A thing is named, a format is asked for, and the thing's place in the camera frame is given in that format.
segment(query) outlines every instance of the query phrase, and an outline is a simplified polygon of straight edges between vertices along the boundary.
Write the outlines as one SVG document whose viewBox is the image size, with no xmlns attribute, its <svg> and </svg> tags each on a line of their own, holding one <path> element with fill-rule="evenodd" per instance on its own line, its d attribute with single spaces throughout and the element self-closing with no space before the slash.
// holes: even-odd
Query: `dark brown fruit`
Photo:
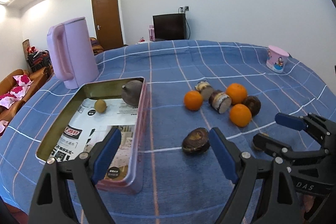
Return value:
<svg viewBox="0 0 336 224">
<path fill-rule="evenodd" d="M 139 80 L 132 80 L 128 82 L 126 85 L 122 86 L 121 98 L 123 98 L 124 102 L 130 106 L 138 106 L 141 90 L 142 90 L 142 82 Z"/>
<path fill-rule="evenodd" d="M 243 101 L 243 105 L 246 105 L 252 113 L 252 117 L 257 115 L 261 108 L 261 102 L 256 96 L 248 96 Z"/>
<path fill-rule="evenodd" d="M 182 150 L 190 155 L 204 153 L 210 147 L 208 135 L 205 128 L 191 131 L 182 142 Z"/>
</svg>

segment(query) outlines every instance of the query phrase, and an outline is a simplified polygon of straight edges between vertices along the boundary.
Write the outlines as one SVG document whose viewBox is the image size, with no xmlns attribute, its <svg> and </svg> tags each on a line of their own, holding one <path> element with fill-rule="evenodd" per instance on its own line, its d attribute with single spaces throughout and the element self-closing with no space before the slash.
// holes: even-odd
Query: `pink electric kettle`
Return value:
<svg viewBox="0 0 336 224">
<path fill-rule="evenodd" d="M 49 29 L 47 43 L 56 77 L 68 89 L 77 89 L 98 77 L 85 17 Z"/>
</svg>

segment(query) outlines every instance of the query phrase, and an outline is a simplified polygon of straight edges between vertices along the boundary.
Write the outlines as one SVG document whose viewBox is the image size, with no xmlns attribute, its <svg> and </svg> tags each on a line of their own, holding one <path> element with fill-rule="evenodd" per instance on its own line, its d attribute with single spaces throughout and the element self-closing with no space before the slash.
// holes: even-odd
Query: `wooden door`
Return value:
<svg viewBox="0 0 336 224">
<path fill-rule="evenodd" d="M 105 51 L 124 46 L 118 0 L 92 0 L 97 39 Z"/>
</svg>

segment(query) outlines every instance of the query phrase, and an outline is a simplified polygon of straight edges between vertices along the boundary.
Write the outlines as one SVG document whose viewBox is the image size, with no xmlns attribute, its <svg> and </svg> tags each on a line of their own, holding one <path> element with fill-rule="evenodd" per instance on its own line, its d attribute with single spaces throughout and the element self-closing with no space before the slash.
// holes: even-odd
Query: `pink plastic cup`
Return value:
<svg viewBox="0 0 336 224">
<path fill-rule="evenodd" d="M 275 46 L 268 46 L 266 65 L 275 72 L 283 72 L 289 53 Z"/>
</svg>

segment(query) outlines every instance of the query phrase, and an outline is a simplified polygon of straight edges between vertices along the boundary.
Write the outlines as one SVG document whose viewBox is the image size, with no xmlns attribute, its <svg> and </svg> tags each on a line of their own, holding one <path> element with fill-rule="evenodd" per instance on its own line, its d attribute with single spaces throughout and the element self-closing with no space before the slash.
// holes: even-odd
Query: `small round fruit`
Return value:
<svg viewBox="0 0 336 224">
<path fill-rule="evenodd" d="M 203 97 L 198 91 L 191 90 L 185 94 L 183 102 L 187 109 L 197 111 L 203 104 Z"/>
<path fill-rule="evenodd" d="M 104 100 L 99 99 L 95 102 L 94 108 L 98 113 L 103 113 L 107 108 L 106 102 Z"/>
<path fill-rule="evenodd" d="M 230 120 L 238 127 L 245 127 L 252 120 L 249 108 L 243 104 L 237 104 L 230 110 Z"/>
<path fill-rule="evenodd" d="M 261 108 L 261 102 L 256 96 L 248 96 L 243 101 L 243 105 L 246 105 L 251 111 L 252 117 L 257 115 Z"/>
<path fill-rule="evenodd" d="M 225 91 L 227 95 L 232 99 L 232 104 L 241 104 L 247 97 L 247 90 L 243 85 L 233 83 L 229 85 Z"/>
</svg>

